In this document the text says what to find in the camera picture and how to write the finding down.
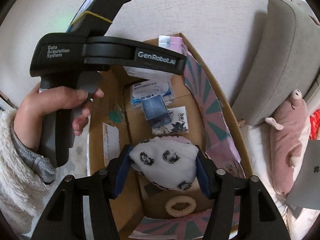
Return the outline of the white fluffy sleeve forearm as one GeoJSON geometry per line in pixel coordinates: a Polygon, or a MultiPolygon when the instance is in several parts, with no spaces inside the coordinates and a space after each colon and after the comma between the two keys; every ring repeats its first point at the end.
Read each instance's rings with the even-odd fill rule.
{"type": "Polygon", "coordinates": [[[13,130],[15,111],[1,111],[1,212],[18,234],[30,231],[44,207],[56,169],[25,147],[13,130]]]}

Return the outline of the person's left hand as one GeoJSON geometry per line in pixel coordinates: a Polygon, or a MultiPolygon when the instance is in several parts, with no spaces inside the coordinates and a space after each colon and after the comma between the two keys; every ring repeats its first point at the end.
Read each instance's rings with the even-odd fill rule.
{"type": "Polygon", "coordinates": [[[13,129],[20,142],[28,149],[37,152],[44,116],[60,109],[81,107],[81,114],[72,122],[76,136],[80,136],[89,122],[93,110],[93,100],[103,98],[104,93],[99,88],[90,99],[84,90],[57,87],[39,92],[37,84],[25,97],[14,118],[13,129]]]}

